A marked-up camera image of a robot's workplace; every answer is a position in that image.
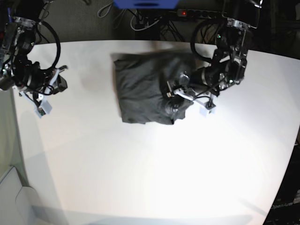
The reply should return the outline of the dark grey t-shirt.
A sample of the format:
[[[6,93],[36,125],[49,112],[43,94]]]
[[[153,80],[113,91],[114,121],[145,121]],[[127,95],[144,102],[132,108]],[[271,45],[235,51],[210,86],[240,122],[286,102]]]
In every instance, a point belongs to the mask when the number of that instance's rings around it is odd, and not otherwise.
[[[122,121],[172,125],[185,118],[193,102],[178,95],[168,97],[168,83],[195,69],[195,59],[187,52],[122,54],[114,61],[115,88]]]

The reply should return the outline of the black power strip red light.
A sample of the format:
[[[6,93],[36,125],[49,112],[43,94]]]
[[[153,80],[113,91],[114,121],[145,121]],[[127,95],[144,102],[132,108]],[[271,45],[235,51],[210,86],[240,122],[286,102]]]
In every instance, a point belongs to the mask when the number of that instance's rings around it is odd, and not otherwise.
[[[177,16],[194,19],[216,19],[222,18],[222,12],[208,10],[178,9]]]

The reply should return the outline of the blue box at top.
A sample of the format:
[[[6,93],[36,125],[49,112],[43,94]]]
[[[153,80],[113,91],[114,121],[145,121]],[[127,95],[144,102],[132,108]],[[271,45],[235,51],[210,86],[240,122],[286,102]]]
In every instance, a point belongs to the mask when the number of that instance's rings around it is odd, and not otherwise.
[[[114,0],[120,9],[173,9],[178,0]]]

